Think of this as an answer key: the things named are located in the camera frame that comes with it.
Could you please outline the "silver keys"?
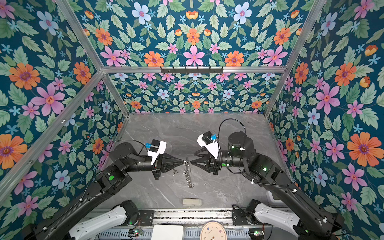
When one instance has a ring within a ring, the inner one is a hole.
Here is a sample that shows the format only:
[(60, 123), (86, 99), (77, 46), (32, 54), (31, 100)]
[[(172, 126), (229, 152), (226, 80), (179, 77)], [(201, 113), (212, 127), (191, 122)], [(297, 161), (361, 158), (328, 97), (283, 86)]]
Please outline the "silver keys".
[(186, 158), (186, 160), (184, 161), (184, 166), (185, 166), (184, 175), (187, 181), (187, 186), (188, 188), (193, 189), (194, 185), (192, 183), (192, 171), (191, 171), (190, 161), (188, 158)]

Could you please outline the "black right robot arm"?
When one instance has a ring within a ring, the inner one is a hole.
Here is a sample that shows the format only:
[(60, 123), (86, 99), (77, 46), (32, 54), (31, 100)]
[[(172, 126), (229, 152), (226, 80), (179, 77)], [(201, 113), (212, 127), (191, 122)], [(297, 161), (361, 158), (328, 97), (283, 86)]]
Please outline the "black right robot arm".
[(340, 214), (333, 214), (317, 205), (299, 189), (268, 156), (254, 148), (254, 142), (243, 131), (230, 134), (228, 150), (222, 150), (219, 138), (211, 132), (198, 136), (201, 149), (192, 165), (217, 175), (219, 168), (242, 168), (240, 174), (252, 184), (274, 193), (291, 210), (284, 212), (256, 201), (251, 214), (261, 223), (278, 227), (300, 240), (336, 240), (335, 232), (344, 226)]

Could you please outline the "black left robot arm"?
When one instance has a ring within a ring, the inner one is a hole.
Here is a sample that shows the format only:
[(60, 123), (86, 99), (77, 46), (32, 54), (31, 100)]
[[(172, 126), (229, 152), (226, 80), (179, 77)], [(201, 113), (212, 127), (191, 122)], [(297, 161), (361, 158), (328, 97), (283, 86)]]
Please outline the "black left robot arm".
[(160, 150), (154, 140), (147, 155), (141, 156), (129, 142), (118, 144), (109, 154), (112, 164), (88, 183), (85, 191), (39, 224), (29, 224), (22, 231), (24, 240), (74, 240), (75, 225), (104, 201), (128, 185), (130, 172), (152, 172), (155, 179), (185, 162)]

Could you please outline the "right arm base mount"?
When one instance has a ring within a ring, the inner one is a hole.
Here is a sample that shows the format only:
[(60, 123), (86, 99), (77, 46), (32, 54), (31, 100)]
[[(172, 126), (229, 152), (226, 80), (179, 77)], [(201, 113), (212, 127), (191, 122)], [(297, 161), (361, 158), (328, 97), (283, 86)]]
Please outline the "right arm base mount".
[(299, 236), (294, 230), (294, 226), (297, 226), (300, 221), (296, 214), (272, 208), (258, 200), (251, 200), (245, 209), (232, 204), (232, 221), (234, 226), (268, 224), (295, 237)]

